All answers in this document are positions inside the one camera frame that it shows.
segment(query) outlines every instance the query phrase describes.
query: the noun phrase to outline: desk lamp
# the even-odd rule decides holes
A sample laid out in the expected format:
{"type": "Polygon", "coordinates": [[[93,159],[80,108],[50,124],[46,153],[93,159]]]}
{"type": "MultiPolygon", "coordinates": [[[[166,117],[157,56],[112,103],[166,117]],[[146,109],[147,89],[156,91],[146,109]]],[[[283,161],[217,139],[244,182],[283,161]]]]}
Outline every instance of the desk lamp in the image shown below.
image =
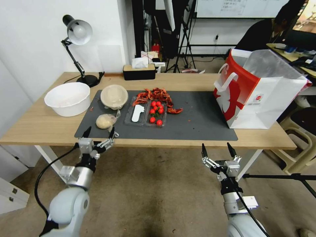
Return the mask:
{"type": "Polygon", "coordinates": [[[98,79],[94,75],[85,75],[85,70],[80,65],[80,63],[75,60],[68,48],[68,46],[72,43],[75,45],[83,45],[88,43],[92,36],[91,25],[83,20],[75,20],[70,15],[64,15],[63,23],[67,26],[68,37],[62,40],[62,44],[69,53],[71,59],[73,60],[73,63],[81,74],[81,77],[77,80],[77,82],[85,83],[89,87],[96,86],[97,84],[99,84],[100,79],[98,79]]]}

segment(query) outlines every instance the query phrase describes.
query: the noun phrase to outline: tissue box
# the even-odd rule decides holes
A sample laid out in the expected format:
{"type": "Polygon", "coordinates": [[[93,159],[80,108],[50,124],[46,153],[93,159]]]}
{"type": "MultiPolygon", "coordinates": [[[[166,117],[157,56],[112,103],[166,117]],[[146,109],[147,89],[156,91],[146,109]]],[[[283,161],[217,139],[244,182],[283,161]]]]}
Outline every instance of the tissue box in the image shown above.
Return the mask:
{"type": "Polygon", "coordinates": [[[123,75],[126,81],[152,80],[156,78],[156,69],[154,64],[148,64],[147,68],[132,68],[132,65],[124,65],[123,75]]]}

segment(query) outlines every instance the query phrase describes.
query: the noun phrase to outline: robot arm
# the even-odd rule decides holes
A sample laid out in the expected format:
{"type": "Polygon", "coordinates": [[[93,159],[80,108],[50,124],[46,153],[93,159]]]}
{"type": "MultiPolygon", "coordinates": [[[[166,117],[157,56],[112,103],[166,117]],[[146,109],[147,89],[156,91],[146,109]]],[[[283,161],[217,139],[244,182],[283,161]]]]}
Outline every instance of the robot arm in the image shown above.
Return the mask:
{"type": "Polygon", "coordinates": [[[103,142],[93,142],[84,135],[79,139],[81,152],[80,162],[76,166],[63,166],[60,175],[65,178],[68,188],[53,198],[49,206],[49,216],[43,232],[44,237],[77,237],[79,236],[83,217],[89,207],[88,190],[96,161],[100,154],[110,149],[118,134],[112,129],[110,136],[103,142]]]}
{"type": "Polygon", "coordinates": [[[224,209],[229,220],[228,236],[268,237],[269,235],[262,224],[250,212],[250,209],[258,206],[255,197],[243,197],[243,190],[235,179],[240,169],[241,157],[237,156],[236,151],[229,143],[227,145],[233,160],[213,161],[207,156],[206,148],[202,144],[202,162],[213,173],[217,174],[217,179],[221,182],[224,209]]]}

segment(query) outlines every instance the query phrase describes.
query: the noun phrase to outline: shopping bag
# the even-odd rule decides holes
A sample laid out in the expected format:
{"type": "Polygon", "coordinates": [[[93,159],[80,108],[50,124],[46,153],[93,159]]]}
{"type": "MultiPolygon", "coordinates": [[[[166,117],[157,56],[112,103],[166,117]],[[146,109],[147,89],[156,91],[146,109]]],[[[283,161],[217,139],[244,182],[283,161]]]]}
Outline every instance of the shopping bag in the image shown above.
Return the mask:
{"type": "Polygon", "coordinates": [[[270,50],[233,49],[219,73],[214,96],[229,128],[269,129],[297,94],[311,86],[270,50]]]}

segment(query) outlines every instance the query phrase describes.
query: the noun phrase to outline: tissue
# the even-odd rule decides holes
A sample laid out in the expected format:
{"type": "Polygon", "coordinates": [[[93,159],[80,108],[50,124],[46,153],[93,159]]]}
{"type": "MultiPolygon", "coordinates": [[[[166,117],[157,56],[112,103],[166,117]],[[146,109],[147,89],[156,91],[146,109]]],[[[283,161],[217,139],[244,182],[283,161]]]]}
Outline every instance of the tissue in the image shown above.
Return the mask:
{"type": "Polygon", "coordinates": [[[147,68],[148,58],[134,58],[132,59],[132,68],[147,68]]]}

